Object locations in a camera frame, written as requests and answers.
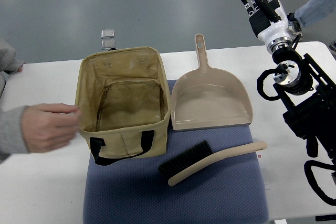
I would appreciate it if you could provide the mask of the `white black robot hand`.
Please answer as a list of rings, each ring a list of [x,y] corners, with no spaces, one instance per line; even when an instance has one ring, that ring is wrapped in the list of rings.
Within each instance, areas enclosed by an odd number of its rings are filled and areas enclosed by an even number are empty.
[[[292,46],[288,19],[280,0],[241,0],[255,36],[269,53]]]

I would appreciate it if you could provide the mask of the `person's bare hand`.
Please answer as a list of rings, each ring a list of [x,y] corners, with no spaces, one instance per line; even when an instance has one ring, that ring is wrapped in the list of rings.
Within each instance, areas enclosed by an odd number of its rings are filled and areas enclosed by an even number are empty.
[[[24,109],[21,128],[31,153],[46,153],[69,144],[79,131],[81,111],[75,105],[38,104]]]

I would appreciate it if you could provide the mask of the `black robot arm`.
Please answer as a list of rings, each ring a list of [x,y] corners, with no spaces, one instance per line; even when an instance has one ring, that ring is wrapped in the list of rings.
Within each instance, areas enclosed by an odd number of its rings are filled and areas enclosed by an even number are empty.
[[[327,204],[335,199],[319,187],[313,167],[330,170],[335,178],[335,83],[309,54],[300,56],[296,45],[281,42],[270,50],[277,65],[257,79],[257,91],[268,101],[281,100],[286,107],[285,123],[306,140],[311,160],[304,164],[307,181]]]

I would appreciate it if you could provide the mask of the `grey sweater forearm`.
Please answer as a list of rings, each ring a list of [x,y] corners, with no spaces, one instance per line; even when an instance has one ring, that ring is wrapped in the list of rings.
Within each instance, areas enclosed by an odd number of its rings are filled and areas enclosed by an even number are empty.
[[[1,163],[12,154],[29,153],[22,132],[22,116],[26,108],[21,106],[9,111],[1,110]]]

